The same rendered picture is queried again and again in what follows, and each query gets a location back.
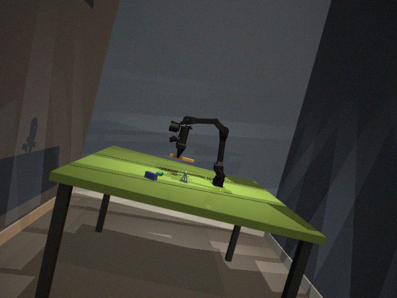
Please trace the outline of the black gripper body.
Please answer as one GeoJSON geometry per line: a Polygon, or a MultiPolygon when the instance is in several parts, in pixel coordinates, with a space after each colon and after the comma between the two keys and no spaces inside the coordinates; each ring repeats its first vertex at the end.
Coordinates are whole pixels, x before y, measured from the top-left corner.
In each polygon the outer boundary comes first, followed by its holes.
{"type": "Polygon", "coordinates": [[[185,149],[186,148],[185,144],[186,144],[188,135],[179,134],[179,137],[180,137],[180,140],[179,140],[179,143],[176,142],[176,147],[185,149]]]}

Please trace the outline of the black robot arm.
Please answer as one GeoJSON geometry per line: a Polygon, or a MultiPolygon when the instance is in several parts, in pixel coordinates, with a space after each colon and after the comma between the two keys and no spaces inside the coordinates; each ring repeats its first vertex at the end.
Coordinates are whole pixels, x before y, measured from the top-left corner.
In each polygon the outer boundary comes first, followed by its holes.
{"type": "MultiPolygon", "coordinates": [[[[219,149],[218,149],[218,158],[217,162],[214,163],[214,171],[216,173],[216,176],[213,178],[213,185],[218,186],[218,187],[223,187],[223,183],[225,180],[225,174],[223,170],[223,157],[224,157],[224,152],[225,152],[225,143],[226,139],[228,137],[229,129],[227,127],[224,127],[223,124],[218,120],[218,119],[204,119],[204,118],[196,118],[196,117],[191,117],[191,116],[185,116],[183,118],[183,121],[180,123],[171,121],[171,124],[169,126],[169,131],[172,132],[178,132],[180,127],[180,134],[183,135],[188,135],[189,134],[189,129],[192,130],[191,126],[180,126],[180,125],[190,125],[190,124],[214,124],[217,129],[219,130],[220,133],[220,144],[219,144],[219,149]]],[[[170,142],[178,142],[180,140],[180,137],[172,136],[169,138],[170,142]]]]}

